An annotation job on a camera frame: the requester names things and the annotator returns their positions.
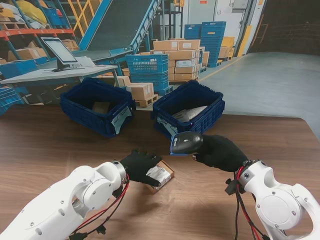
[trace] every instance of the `barcode scanner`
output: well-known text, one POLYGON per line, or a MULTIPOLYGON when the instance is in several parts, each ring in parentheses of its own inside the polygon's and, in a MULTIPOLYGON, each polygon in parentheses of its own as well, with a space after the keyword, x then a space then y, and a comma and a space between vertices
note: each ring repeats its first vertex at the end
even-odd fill
POLYGON ((178 133, 171 140, 170 154, 185 156, 196 153, 203 142, 204 138, 200 133, 193 131, 178 133))

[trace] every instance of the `paper label on bin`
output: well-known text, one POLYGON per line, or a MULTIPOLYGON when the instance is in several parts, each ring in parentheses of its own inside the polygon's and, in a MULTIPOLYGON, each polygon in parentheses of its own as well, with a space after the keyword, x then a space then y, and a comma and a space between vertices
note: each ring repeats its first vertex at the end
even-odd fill
POLYGON ((191 43, 184 43, 184 44, 182 44, 182 47, 183 48, 191 48, 191 43))
POLYGON ((178 129, 175 126, 172 126, 170 123, 161 119, 160 117, 157 117, 156 121, 158 123, 162 124, 168 130, 168 132, 171 134, 171 136, 174 136, 178 133, 178 129))
POLYGON ((155 187, 157 190, 171 179, 170 173, 165 168, 157 165, 151 168, 146 175, 160 182, 160 186, 155 187))
POLYGON ((178 47, 178 42, 177 41, 172 41, 171 42, 171 48, 176 48, 178 47))
POLYGON ((132 116, 132 113, 128 106, 126 106, 114 119, 112 119, 112 125, 114 126, 114 130, 116 134, 120 133, 120 129, 122 124, 124 123, 126 117, 132 116))

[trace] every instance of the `stacked blue crates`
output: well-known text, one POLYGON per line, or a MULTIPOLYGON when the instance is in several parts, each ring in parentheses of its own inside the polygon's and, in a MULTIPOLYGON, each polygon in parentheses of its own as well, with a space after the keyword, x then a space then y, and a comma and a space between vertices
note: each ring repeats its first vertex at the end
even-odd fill
POLYGON ((13 88, 0 88, 0 116, 13 104, 24 104, 13 88))
POLYGON ((153 83, 154 92, 168 92, 168 54, 127 55, 126 61, 132 83, 153 83))
POLYGON ((184 25, 184 38, 186 40, 200 39, 202 24, 186 24, 184 25))
POLYGON ((200 46, 205 47, 206 52, 210 52, 208 60, 209 68, 215 68, 217 66, 226 23, 225 21, 208 21, 202 23, 200 46))

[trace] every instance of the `package in bin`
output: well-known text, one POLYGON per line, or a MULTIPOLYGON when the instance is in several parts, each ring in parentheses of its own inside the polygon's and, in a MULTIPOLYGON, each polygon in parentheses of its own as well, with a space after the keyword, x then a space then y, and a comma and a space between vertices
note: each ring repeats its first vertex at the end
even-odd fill
POLYGON ((175 176, 175 172, 167 163, 161 160, 155 167, 151 168, 146 175, 160 182, 160 186, 146 185, 151 192, 155 194, 175 176))

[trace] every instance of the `gloved hand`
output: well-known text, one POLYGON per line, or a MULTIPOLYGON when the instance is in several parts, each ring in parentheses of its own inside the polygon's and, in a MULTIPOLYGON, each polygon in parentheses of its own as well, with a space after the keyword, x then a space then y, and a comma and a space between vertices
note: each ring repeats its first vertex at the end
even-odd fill
POLYGON ((149 169, 155 167, 161 161, 162 157, 153 153, 137 152, 135 150, 122 159, 120 162, 124 166, 130 180, 158 187, 160 182, 147 176, 149 169))
POLYGON ((203 143, 197 152, 196 161, 226 172, 236 172, 244 161, 248 161, 232 141, 220 135, 203 135, 203 143))

